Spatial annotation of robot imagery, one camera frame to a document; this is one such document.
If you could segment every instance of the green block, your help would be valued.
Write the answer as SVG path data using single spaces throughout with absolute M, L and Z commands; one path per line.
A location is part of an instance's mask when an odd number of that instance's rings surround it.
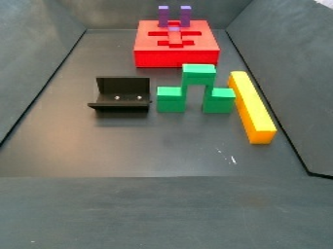
M 203 113 L 230 113 L 233 111 L 234 101 L 206 101 L 203 103 Z
M 211 64 L 183 64 L 182 74 L 189 78 L 214 78 L 215 68 Z
M 182 87 L 187 87 L 190 85 L 203 85 L 203 86 L 214 86 L 214 78 L 186 78 L 182 77 Z
M 214 86 L 215 68 L 211 64 L 183 64 L 182 86 L 206 85 Z
M 186 109 L 186 101 L 158 101 L 158 112 L 161 113 L 183 113 Z
M 213 89 L 213 94 L 206 95 L 207 101 L 219 101 L 219 100 L 227 100 L 231 101 L 235 99 L 235 94 L 233 89 Z
M 179 87 L 158 87 L 158 101 L 185 101 L 186 95 Z
M 233 89 L 214 88 L 213 95 L 205 96 L 205 113 L 230 113 L 233 111 L 235 94 Z

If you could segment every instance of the red base with slots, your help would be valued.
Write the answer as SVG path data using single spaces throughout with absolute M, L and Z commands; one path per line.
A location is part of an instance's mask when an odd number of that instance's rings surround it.
M 134 45 L 136 67 L 217 65 L 219 47 L 206 20 L 191 20 L 190 27 L 179 27 L 178 20 L 171 20 L 169 27 L 158 24 L 157 20 L 139 21 Z

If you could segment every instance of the gray floor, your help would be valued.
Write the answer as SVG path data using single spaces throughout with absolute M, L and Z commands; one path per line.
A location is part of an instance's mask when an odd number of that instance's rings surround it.
M 205 115 L 203 88 L 189 92 L 185 114 L 157 112 L 157 86 L 177 86 L 181 69 L 136 69 L 135 30 L 94 30 L 66 64 L 0 151 L 0 176 L 269 176 L 306 175 L 278 130 L 269 146 L 250 145 L 238 113 Z M 225 31 L 217 85 L 246 70 Z M 146 118 L 96 116 L 96 76 L 148 76 L 152 104 Z
M 0 179 L 1 248 L 330 249 L 318 178 Z

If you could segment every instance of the yellow block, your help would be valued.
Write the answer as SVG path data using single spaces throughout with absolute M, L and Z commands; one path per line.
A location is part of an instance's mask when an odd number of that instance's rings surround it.
M 227 85 L 235 92 L 235 106 L 251 144 L 269 144 L 276 125 L 246 72 L 230 73 Z

